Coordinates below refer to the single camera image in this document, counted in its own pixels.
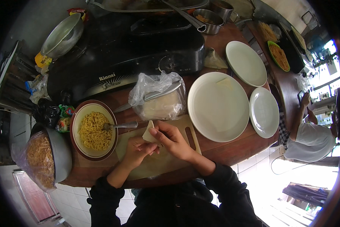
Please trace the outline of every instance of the black jacket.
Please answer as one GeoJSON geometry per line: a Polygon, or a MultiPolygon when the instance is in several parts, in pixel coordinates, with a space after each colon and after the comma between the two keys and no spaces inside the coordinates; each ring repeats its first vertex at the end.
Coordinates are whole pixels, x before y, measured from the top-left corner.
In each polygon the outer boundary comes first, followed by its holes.
{"type": "MultiPolygon", "coordinates": [[[[144,188],[123,226],[262,226],[253,211],[247,185],[240,183],[231,167],[217,164],[204,181],[219,195],[219,208],[210,203],[213,196],[209,190],[196,181],[144,188]]],[[[92,227],[120,226],[116,209],[124,189],[112,187],[106,177],[101,177],[90,195],[87,201],[92,205],[92,227]]]]}

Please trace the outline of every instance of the black sleeve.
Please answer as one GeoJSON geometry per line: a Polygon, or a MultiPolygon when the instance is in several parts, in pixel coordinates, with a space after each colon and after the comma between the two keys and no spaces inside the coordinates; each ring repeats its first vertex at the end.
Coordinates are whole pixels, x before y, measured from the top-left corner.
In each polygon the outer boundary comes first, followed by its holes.
{"type": "Polygon", "coordinates": [[[119,200],[124,196],[123,188],[115,188],[108,184],[106,177],[101,177],[90,190],[90,196],[87,202],[92,205],[89,209],[92,227],[121,225],[116,216],[116,209],[119,206],[119,200]]]}
{"type": "Polygon", "coordinates": [[[218,194],[219,206],[230,223],[235,226],[262,226],[253,210],[247,184],[241,184],[229,166],[216,164],[215,171],[204,176],[206,186],[218,194]]]}

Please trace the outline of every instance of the man in white shirt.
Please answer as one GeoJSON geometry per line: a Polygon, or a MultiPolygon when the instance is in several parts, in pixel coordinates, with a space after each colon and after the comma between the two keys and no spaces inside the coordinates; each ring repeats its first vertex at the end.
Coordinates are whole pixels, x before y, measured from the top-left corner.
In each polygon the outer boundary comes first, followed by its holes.
{"type": "Polygon", "coordinates": [[[300,109],[295,116],[290,132],[286,132],[284,116],[280,114],[280,140],[286,152],[284,156],[304,162],[316,162],[327,156],[335,145],[337,137],[336,124],[329,128],[318,125],[314,113],[307,108],[310,102],[310,94],[305,93],[301,100],[300,109]],[[307,108],[309,119],[314,124],[303,123],[305,109],[307,108]]]}

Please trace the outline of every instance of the rinnai logo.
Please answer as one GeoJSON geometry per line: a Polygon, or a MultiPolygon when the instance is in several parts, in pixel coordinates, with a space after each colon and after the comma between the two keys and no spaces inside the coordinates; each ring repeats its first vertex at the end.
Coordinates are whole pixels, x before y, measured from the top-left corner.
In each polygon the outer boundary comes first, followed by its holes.
{"type": "Polygon", "coordinates": [[[113,74],[110,74],[108,76],[105,76],[105,77],[99,77],[99,81],[102,81],[102,80],[105,80],[105,79],[108,79],[108,78],[112,78],[112,77],[115,77],[116,75],[113,73],[113,74]]]}

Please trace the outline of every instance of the metal ladle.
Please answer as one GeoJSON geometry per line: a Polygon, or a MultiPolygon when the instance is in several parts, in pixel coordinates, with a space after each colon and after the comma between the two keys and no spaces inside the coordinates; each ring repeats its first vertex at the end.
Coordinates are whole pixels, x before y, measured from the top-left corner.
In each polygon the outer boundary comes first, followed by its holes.
{"type": "Polygon", "coordinates": [[[204,23],[202,23],[201,21],[195,19],[194,17],[190,16],[189,14],[187,14],[186,12],[182,11],[181,9],[179,9],[178,7],[173,6],[172,4],[162,0],[163,3],[165,3],[166,5],[170,6],[173,10],[175,10],[176,12],[178,12],[183,18],[185,18],[186,20],[188,20],[192,25],[194,25],[194,27],[199,31],[199,32],[204,32],[207,29],[207,25],[205,25],[204,23]]]}

